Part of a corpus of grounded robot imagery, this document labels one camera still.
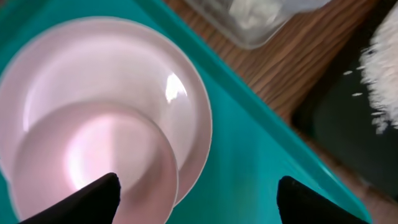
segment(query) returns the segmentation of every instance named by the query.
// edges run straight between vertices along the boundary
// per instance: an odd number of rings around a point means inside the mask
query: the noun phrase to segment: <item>dark surface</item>
[[[398,130],[376,134],[377,112],[361,84],[359,57],[397,0],[381,0],[294,115],[294,125],[392,198],[398,196]]]
[[[283,224],[366,224],[288,176],[279,181],[277,204]]]
[[[100,179],[20,224],[112,224],[120,202],[116,174]]]

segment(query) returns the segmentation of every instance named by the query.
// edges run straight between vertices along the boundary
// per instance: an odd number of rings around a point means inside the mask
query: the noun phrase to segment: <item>bowl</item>
[[[121,183],[115,224],[165,223],[177,198],[178,169],[162,131],[136,110],[75,103],[41,119],[18,148],[9,191],[25,220],[103,175]]]

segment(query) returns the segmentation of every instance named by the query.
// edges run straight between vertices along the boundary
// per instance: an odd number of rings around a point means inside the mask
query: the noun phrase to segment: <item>wood grain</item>
[[[322,9],[295,16],[265,46],[243,50],[182,0],[165,1],[288,124],[294,109],[377,2],[332,0]],[[297,133],[365,203],[375,223],[398,223],[395,202]]]

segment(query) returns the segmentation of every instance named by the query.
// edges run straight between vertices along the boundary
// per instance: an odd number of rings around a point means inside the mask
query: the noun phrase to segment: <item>teal surface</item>
[[[13,0],[0,11],[0,70],[37,34],[86,16],[122,17],[163,33],[205,82],[213,110],[210,156],[168,223],[281,223],[276,194],[284,175],[371,222],[361,202],[162,1]],[[0,179],[0,223],[16,222]]]

